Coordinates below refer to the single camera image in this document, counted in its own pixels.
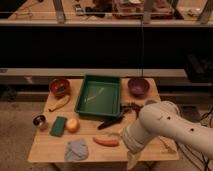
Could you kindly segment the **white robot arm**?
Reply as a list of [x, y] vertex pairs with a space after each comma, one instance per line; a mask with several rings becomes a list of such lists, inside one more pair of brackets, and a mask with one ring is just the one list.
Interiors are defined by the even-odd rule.
[[127, 148], [127, 169], [137, 164], [141, 152], [157, 136], [164, 136], [190, 146], [213, 160], [213, 128], [190, 122], [180, 116], [171, 101], [146, 100], [138, 118], [120, 133]]

